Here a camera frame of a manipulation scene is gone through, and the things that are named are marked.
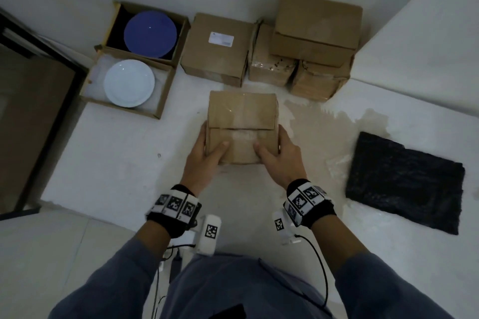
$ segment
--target gray sleeve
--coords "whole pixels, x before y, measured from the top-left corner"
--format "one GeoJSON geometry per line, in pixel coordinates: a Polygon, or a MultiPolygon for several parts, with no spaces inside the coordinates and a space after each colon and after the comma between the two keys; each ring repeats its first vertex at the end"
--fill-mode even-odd
{"type": "Polygon", "coordinates": [[[60,301],[49,318],[141,318],[157,267],[153,254],[133,238],[60,301]]]}
{"type": "Polygon", "coordinates": [[[372,253],[350,258],[336,274],[336,288],[350,319],[452,319],[372,253]]]}

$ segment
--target hand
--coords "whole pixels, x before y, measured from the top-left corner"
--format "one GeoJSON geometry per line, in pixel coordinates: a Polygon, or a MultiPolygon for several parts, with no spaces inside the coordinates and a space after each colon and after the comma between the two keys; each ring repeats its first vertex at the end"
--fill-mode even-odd
{"type": "Polygon", "coordinates": [[[229,141],[223,141],[208,156],[205,155],[205,142],[207,138],[207,123],[201,125],[200,134],[196,139],[191,153],[186,158],[183,177],[180,184],[188,188],[196,197],[211,182],[216,173],[219,160],[227,152],[229,141]]]}
{"type": "Polygon", "coordinates": [[[307,179],[306,170],[301,158],[300,147],[292,143],[288,133],[281,125],[279,126],[279,145],[281,151],[277,157],[259,142],[255,142],[253,147],[271,178],[286,190],[292,181],[299,178],[307,179]]]}

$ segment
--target person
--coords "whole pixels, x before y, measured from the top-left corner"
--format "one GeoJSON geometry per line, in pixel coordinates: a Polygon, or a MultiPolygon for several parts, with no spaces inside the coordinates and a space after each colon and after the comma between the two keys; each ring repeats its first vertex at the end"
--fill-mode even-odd
{"type": "MultiPolygon", "coordinates": [[[[142,316],[170,239],[179,237],[187,228],[184,214],[197,207],[196,197],[210,183],[221,157],[228,150],[229,143],[223,142],[206,156],[205,140],[206,126],[203,124],[186,159],[180,184],[172,189],[175,193],[160,196],[135,237],[96,270],[84,286],[61,300],[51,311],[50,319],[142,316]],[[176,204],[174,198],[184,199],[185,208],[171,214],[176,204]]],[[[279,141],[277,157],[257,142],[255,152],[271,178],[287,191],[285,207],[293,203],[290,197],[298,190],[312,192],[320,198],[315,204],[311,199],[308,212],[300,209],[296,217],[294,214],[291,217],[314,234],[334,275],[347,316],[350,319],[451,318],[433,300],[369,252],[336,216],[331,201],[317,195],[324,192],[311,188],[301,150],[281,126],[279,141]]],[[[196,255],[170,284],[160,315],[163,319],[331,317],[323,297],[314,287],[260,259],[227,254],[196,255]]]]}

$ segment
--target black mat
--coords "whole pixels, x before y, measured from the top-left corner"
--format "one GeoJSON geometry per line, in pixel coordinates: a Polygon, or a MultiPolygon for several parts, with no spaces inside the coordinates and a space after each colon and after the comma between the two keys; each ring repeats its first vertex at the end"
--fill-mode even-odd
{"type": "Polygon", "coordinates": [[[346,197],[458,235],[464,173],[461,163],[361,132],[346,197]]]}

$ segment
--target taped cardboard box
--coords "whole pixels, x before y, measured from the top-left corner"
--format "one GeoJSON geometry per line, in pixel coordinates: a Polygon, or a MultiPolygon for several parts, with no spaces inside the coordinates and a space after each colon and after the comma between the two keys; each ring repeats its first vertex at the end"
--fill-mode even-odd
{"type": "Polygon", "coordinates": [[[187,74],[241,87],[254,28],[253,23],[196,14],[181,66],[187,74]]]}
{"type": "Polygon", "coordinates": [[[341,67],[356,52],[362,8],[330,0],[280,0],[270,52],[341,67]]]}
{"type": "Polygon", "coordinates": [[[134,114],[160,119],[165,107],[168,93],[170,92],[176,69],[165,64],[142,57],[133,57],[131,53],[122,50],[108,50],[98,48],[98,53],[93,67],[80,90],[80,97],[88,102],[132,112],[134,114]],[[138,60],[146,63],[155,76],[155,87],[151,96],[143,104],[132,107],[120,107],[111,103],[106,97],[104,83],[106,72],[115,63],[122,60],[138,60]]]}
{"type": "Polygon", "coordinates": [[[296,68],[297,60],[276,56],[270,53],[270,41],[273,27],[259,26],[258,36],[250,54],[249,79],[276,86],[284,86],[296,68]]]}
{"type": "Polygon", "coordinates": [[[351,76],[354,57],[340,68],[300,61],[291,94],[311,100],[326,101],[334,96],[351,76]]]}
{"type": "Polygon", "coordinates": [[[188,31],[190,30],[190,22],[188,21],[188,17],[176,13],[171,13],[164,9],[153,8],[151,6],[139,5],[126,1],[114,1],[114,5],[115,14],[102,42],[102,47],[105,52],[121,50],[130,53],[133,58],[148,58],[149,60],[173,67],[176,67],[178,65],[184,44],[186,42],[188,31]],[[123,39],[124,29],[130,19],[133,18],[136,14],[147,10],[157,10],[166,14],[168,17],[170,17],[170,19],[176,26],[176,45],[172,50],[170,50],[170,52],[168,52],[161,58],[150,58],[132,53],[126,47],[126,44],[123,39]]]}
{"type": "Polygon", "coordinates": [[[253,149],[260,141],[278,155],[278,101],[274,93],[212,91],[207,119],[207,153],[222,141],[230,147],[221,159],[229,164],[261,164],[253,149]]]}

